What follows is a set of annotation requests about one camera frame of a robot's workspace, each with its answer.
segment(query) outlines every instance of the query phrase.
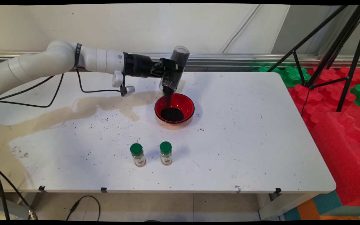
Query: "teal foam block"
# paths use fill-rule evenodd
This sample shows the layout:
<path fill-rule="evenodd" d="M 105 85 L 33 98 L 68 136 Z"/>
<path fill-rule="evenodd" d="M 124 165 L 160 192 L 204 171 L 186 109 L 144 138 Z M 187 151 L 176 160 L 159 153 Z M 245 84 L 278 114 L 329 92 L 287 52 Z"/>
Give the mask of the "teal foam block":
<path fill-rule="evenodd" d="M 326 216 L 360 216 L 360 206 L 345 206 L 341 203 L 336 191 L 320 194 L 313 198 L 319 215 Z"/>
<path fill-rule="evenodd" d="M 298 212 L 298 208 L 295 207 L 284 214 L 285 220 L 301 220 L 300 213 Z"/>

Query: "green cap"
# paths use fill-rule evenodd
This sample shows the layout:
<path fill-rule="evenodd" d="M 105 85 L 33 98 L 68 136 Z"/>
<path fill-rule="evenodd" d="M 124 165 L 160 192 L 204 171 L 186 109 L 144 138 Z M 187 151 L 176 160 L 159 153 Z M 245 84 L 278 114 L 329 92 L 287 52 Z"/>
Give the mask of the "green cap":
<path fill-rule="evenodd" d="M 139 156 L 139 155 L 141 155 L 143 153 L 143 147 L 141 146 L 141 144 L 134 143 L 130 147 L 130 152 L 134 156 Z"/>
<path fill-rule="evenodd" d="M 170 153 L 170 151 L 172 150 L 172 145 L 167 142 L 167 141 L 164 141 L 160 144 L 160 152 L 167 155 Z"/>

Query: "red bowl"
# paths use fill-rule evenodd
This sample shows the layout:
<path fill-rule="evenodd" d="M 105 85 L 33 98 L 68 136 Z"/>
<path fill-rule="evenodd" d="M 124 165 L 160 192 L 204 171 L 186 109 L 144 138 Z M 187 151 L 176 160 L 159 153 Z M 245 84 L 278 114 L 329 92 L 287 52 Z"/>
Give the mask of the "red bowl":
<path fill-rule="evenodd" d="M 187 121 L 189 118 L 191 118 L 194 114 L 194 103 L 193 101 L 185 96 L 184 94 L 173 94 L 172 95 L 172 102 L 170 105 L 170 108 L 178 108 L 181 110 L 181 112 L 184 114 L 184 119 L 181 121 L 167 121 L 161 116 L 161 111 L 167 108 L 166 107 L 166 101 L 165 96 L 160 97 L 155 104 L 155 114 L 156 116 L 166 123 L 182 123 L 184 121 Z"/>

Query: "floor tile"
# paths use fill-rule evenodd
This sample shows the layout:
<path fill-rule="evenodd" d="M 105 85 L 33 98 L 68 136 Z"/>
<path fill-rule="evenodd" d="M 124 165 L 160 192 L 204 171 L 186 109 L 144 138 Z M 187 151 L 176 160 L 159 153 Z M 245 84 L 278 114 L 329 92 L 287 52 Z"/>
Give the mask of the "floor tile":
<path fill-rule="evenodd" d="M 34 198 L 32 208 L 38 219 L 66 220 L 70 209 L 87 193 L 38 193 Z M 69 220 L 82 221 L 86 212 L 89 198 L 83 198 Z"/>
<path fill-rule="evenodd" d="M 193 222 L 193 195 L 169 193 L 96 193 L 101 204 L 100 221 Z M 95 221 L 98 205 L 90 199 L 85 221 Z"/>
<path fill-rule="evenodd" d="M 255 194 L 194 194 L 195 222 L 260 221 Z"/>

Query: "spice jar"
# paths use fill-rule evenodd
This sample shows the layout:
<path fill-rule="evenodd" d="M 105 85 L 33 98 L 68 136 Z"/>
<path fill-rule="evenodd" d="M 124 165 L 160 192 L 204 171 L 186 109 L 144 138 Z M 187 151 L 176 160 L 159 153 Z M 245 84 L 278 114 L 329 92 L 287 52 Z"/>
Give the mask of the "spice jar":
<path fill-rule="evenodd" d="M 130 147 L 130 152 L 131 155 L 133 156 L 133 160 L 136 166 L 138 166 L 139 168 L 145 166 L 147 161 L 145 160 L 144 151 L 141 144 L 138 143 L 132 144 Z"/>
<path fill-rule="evenodd" d="M 164 141 L 160 144 L 160 160 L 163 165 L 168 166 L 172 163 L 172 145 Z"/>

